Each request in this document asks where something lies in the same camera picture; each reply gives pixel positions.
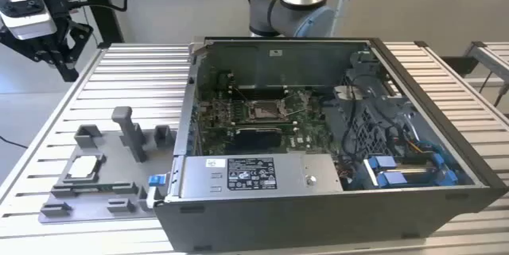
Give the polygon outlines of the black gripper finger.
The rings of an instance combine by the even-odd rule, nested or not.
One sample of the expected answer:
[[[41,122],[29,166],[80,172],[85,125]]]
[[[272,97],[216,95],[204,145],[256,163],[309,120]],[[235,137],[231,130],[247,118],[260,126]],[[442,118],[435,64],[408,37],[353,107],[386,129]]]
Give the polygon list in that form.
[[[42,36],[26,40],[17,39],[7,31],[1,32],[1,44],[33,62],[44,61],[49,65],[56,64],[52,56],[52,38]]]
[[[72,20],[57,30],[56,69],[65,82],[74,82],[77,79],[76,62],[92,33],[93,28],[88,24]]]

